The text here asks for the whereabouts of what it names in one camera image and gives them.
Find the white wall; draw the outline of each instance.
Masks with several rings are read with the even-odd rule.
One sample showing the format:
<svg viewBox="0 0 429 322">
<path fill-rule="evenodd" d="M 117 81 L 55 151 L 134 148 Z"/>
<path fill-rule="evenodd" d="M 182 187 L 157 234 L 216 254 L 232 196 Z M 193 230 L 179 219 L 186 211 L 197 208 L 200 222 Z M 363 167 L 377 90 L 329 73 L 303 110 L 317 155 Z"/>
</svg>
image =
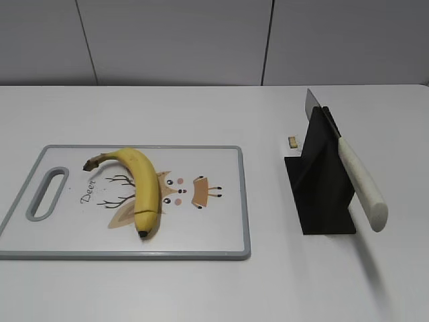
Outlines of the white wall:
<svg viewBox="0 0 429 322">
<path fill-rule="evenodd" d="M 265 85 L 429 81 L 428 0 L 275 0 Z"/>
<path fill-rule="evenodd" d="M 0 1 L 0 85 L 94 85 L 74 0 Z"/>
<path fill-rule="evenodd" d="M 78 0 L 100 85 L 260 85 L 271 0 Z"/>
</svg>

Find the white cutting board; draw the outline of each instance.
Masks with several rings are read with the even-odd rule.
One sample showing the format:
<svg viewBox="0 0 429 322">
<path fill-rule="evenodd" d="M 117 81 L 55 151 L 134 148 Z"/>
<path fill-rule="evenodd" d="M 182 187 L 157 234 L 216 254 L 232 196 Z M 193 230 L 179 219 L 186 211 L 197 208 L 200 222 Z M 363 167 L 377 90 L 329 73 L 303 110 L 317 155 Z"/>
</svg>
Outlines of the white cutting board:
<svg viewBox="0 0 429 322">
<path fill-rule="evenodd" d="M 134 193 L 127 169 L 108 161 L 92 172 L 82 170 L 89 158 L 122 147 L 45 147 L 0 226 L 0 258 L 242 260 L 250 255 L 240 148 L 134 146 L 152 161 L 163 191 L 159 228 L 141 239 L 126 215 L 133 198 L 118 204 Z M 58 201 L 45 219 L 31 221 L 26 213 L 32 199 L 55 167 L 68 169 Z M 204 190 L 206 181 L 214 196 Z"/>
</svg>

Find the banana stem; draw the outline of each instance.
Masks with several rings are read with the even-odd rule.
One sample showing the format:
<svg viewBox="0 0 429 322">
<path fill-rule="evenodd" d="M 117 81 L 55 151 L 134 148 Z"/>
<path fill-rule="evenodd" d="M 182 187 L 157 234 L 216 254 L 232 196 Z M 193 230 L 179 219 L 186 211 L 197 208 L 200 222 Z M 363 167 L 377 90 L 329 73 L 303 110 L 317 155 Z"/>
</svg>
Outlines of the banana stem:
<svg viewBox="0 0 429 322">
<path fill-rule="evenodd" d="M 112 153 L 102 153 L 99 156 L 95 156 L 94 158 L 91 158 L 88 161 L 86 161 L 85 165 L 83 166 L 83 170 L 92 171 L 95 168 L 98 168 L 100 163 L 106 160 L 112 160 L 112 159 L 115 159 Z"/>
</svg>

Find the gray cutting board rim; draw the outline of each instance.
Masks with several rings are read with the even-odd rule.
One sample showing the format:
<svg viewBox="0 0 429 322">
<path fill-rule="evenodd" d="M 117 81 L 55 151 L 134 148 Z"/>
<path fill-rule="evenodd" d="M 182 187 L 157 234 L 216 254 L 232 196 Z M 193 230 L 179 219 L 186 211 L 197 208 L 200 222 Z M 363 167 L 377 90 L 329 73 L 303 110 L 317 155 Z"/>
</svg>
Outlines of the gray cutting board rim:
<svg viewBox="0 0 429 322">
<path fill-rule="evenodd" d="M 7 224 L 14 214 L 15 208 L 24 194 L 28 184 L 38 169 L 40 162 L 49 149 L 55 148 L 95 148 L 95 149 L 119 149 L 124 147 L 138 149 L 234 149 L 237 151 L 237 166 L 239 171 L 239 187 L 241 194 L 241 220 L 243 224 L 243 250 L 239 251 L 135 251 L 135 250 L 115 250 L 115 251 L 13 251 L 1 250 L 0 259 L 22 259 L 22 260 L 245 260 L 251 255 L 249 226 L 247 217 L 247 201 L 245 192 L 245 177 L 243 167 L 243 153 L 239 146 L 151 146 L 151 145 L 48 145 L 43 148 L 28 174 L 21 190 L 16 196 L 10 210 L 0 225 L 1 234 L 7 229 Z"/>
</svg>

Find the deer antler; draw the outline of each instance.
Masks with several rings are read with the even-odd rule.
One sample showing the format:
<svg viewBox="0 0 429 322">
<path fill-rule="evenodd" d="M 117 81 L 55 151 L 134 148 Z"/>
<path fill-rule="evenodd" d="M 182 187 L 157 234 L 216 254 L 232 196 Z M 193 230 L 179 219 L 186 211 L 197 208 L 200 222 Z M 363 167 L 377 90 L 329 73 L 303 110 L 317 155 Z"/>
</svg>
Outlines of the deer antler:
<svg viewBox="0 0 429 322">
<path fill-rule="evenodd" d="M 123 183 L 123 186 L 135 186 L 131 179 L 128 176 L 125 176 L 124 174 L 117 174 L 116 176 L 113 176 L 113 178 L 106 178 L 106 180 L 109 180 L 109 182 L 113 181 L 126 181 Z"/>
<path fill-rule="evenodd" d="M 135 197 L 135 195 L 131 195 L 131 196 L 128 196 L 128 197 L 118 197 L 118 199 L 121 199 L 121 201 L 118 201 L 116 203 L 114 203 L 112 201 L 103 200 L 102 203 L 97 203 L 97 204 L 98 205 L 104 205 L 105 208 L 108 208 L 108 209 L 114 209 L 114 208 L 120 207 L 128 199 L 131 199 L 131 198 L 134 198 L 134 197 Z"/>
</svg>

